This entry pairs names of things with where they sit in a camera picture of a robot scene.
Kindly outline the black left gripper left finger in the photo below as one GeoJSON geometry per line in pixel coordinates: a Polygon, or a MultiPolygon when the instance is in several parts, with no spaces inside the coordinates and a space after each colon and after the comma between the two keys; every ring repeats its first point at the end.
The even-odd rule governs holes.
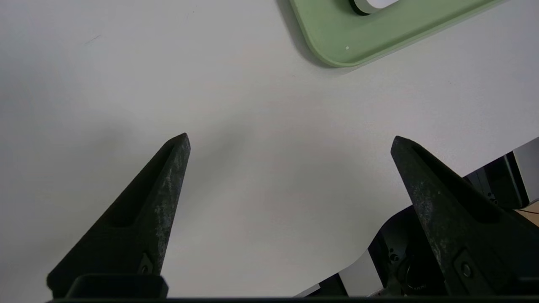
{"type": "Polygon", "coordinates": [[[190,156],[168,140],[48,274],[54,297],[166,297],[160,275],[190,156]]]}

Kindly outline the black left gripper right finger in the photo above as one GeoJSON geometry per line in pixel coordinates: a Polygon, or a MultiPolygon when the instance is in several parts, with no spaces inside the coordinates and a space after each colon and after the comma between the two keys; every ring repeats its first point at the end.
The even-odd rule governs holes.
{"type": "Polygon", "coordinates": [[[394,138],[391,156],[451,295],[538,294],[535,224],[408,138],[394,138]]]}

